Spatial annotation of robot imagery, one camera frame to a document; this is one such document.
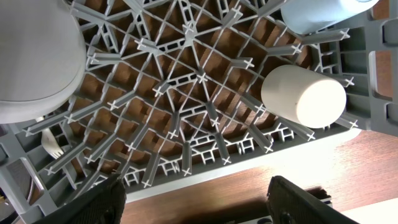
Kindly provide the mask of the white plastic fork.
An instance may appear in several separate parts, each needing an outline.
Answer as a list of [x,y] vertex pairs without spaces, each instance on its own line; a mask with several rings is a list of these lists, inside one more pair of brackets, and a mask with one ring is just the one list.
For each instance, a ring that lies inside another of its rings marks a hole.
[[41,145],[44,150],[54,159],[58,159],[64,153],[49,128],[46,128],[42,131]]

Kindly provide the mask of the grey plate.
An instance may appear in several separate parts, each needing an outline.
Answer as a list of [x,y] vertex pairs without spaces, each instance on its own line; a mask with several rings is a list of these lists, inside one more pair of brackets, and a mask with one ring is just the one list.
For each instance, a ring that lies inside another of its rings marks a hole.
[[83,79],[86,47],[71,5],[1,0],[1,123],[60,107]]

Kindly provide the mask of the small white cup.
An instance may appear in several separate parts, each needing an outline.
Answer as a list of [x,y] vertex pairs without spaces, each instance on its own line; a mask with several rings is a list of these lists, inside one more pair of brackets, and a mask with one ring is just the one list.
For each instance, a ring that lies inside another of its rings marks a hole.
[[296,65],[273,69],[263,81],[261,99],[274,115],[308,128],[334,123],[346,106],[341,83]]

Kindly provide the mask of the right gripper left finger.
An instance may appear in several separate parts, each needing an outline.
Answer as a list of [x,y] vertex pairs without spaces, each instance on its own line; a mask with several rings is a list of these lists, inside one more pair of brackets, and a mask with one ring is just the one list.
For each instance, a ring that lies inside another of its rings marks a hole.
[[119,224],[125,203],[123,181],[114,174],[35,224]]

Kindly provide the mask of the blue plastic cup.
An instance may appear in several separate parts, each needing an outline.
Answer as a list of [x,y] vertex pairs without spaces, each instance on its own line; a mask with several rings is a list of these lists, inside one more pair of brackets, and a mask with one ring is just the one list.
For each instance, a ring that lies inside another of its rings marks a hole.
[[378,0],[291,0],[280,11],[296,34],[311,34],[372,8]]

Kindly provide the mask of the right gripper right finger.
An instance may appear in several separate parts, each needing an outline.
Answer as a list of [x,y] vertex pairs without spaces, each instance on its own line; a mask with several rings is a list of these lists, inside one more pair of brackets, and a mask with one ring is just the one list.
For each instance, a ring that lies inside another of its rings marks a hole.
[[267,198],[274,223],[356,224],[280,175],[271,178]]

